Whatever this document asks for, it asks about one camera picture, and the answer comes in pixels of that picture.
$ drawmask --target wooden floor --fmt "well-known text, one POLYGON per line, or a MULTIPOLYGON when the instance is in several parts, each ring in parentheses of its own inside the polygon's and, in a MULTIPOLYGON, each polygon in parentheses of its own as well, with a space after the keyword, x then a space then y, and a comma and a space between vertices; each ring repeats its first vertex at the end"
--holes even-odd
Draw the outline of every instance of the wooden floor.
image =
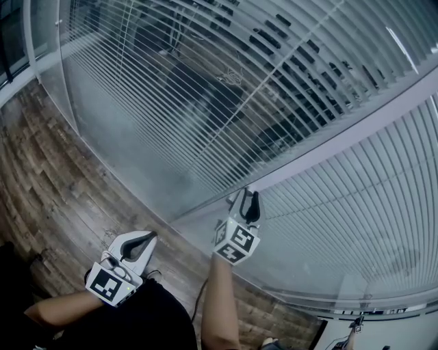
MULTIPOLYGON (((129 193, 76 136, 35 81, 0 114, 0 243, 11 241, 51 295, 83 290, 83 275, 120 233, 151 229, 159 243, 151 266, 191 314, 208 259, 166 227, 129 193)), ((235 278, 245 349, 266 336, 308 349, 319 329, 314 317, 292 310, 235 278)), ((195 321, 199 336, 200 314, 195 321)))

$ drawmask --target cable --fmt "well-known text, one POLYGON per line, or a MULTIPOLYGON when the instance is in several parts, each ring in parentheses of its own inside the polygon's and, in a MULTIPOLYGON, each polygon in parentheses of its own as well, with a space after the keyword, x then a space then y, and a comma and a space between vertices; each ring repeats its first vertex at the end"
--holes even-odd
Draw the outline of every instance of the cable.
POLYGON ((196 318, 196 313, 198 312, 199 301, 201 300, 201 297, 203 296, 204 288, 207 285, 207 282, 208 282, 208 278, 205 280, 205 282, 201 286, 201 289, 199 291, 198 297, 196 298, 196 302, 194 303, 194 311, 193 311, 193 316, 192 316, 192 323, 194 322, 194 320, 196 318))
POLYGON ((325 349, 325 350, 327 350, 334 342, 336 342, 336 341, 338 341, 338 340, 342 340, 342 339, 344 339, 344 338, 348 338, 348 336, 343 336, 342 338, 338 338, 338 339, 335 339, 333 342, 331 342, 329 345, 328 345, 328 347, 325 349))

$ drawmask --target floor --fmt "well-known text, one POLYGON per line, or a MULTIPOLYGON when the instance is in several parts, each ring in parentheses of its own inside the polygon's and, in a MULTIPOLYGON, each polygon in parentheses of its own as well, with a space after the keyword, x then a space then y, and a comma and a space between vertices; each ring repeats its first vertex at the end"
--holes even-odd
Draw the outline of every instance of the floor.
MULTIPOLYGON (((156 230, 151 267, 191 314, 208 258, 166 227, 89 151, 44 89, 31 82, 0 111, 0 243, 30 259, 36 283, 51 295, 83 289, 83 275, 120 233, 156 230)), ((235 278, 244 349, 266 336, 308 349, 320 322, 235 278)), ((202 303, 195 321, 199 336, 202 303)))

